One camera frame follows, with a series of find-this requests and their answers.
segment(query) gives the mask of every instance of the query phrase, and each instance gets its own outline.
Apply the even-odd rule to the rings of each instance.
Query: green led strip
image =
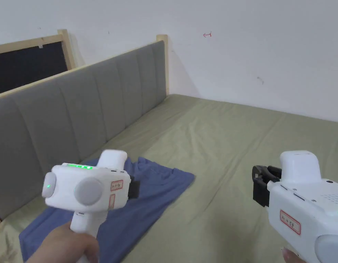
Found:
[[[79,165],[79,164],[67,164],[67,166],[77,167],[77,168],[87,169],[87,170],[91,170],[93,168],[92,166]]]

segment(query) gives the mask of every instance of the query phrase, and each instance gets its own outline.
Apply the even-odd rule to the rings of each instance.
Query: blue cloth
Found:
[[[95,166],[98,159],[85,164]],[[125,207],[109,211],[100,225],[97,240],[100,263],[120,262],[142,235],[159,219],[164,210],[177,199],[194,180],[194,175],[169,169],[144,158],[125,162],[124,169],[141,181],[138,199]],[[19,235],[23,260],[26,261],[56,227],[71,220],[73,212],[48,207]]]

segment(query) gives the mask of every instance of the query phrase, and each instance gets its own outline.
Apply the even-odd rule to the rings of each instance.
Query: hand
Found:
[[[301,260],[294,252],[288,250],[287,248],[283,248],[282,255],[286,263],[306,263]]]
[[[70,230],[70,222],[54,229],[27,263],[76,263],[83,254],[98,263],[99,245],[91,235]]]

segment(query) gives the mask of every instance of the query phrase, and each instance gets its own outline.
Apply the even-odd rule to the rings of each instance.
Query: mattress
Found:
[[[124,262],[284,262],[286,242],[252,199],[252,166],[280,166],[281,152],[309,150],[322,176],[338,181],[338,123],[179,95],[106,148],[196,175]],[[21,262],[18,235],[44,207],[37,198],[0,224],[0,251],[10,262]]]

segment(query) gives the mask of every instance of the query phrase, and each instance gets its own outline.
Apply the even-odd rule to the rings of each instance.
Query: round gray button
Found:
[[[315,241],[315,254],[321,263],[338,262],[338,235],[319,236]]]
[[[52,172],[49,172],[45,176],[45,181],[43,182],[42,188],[42,197],[43,198],[50,198],[55,191],[56,187],[56,175]]]
[[[74,189],[74,196],[83,205],[93,205],[102,195],[103,187],[95,178],[83,179]]]

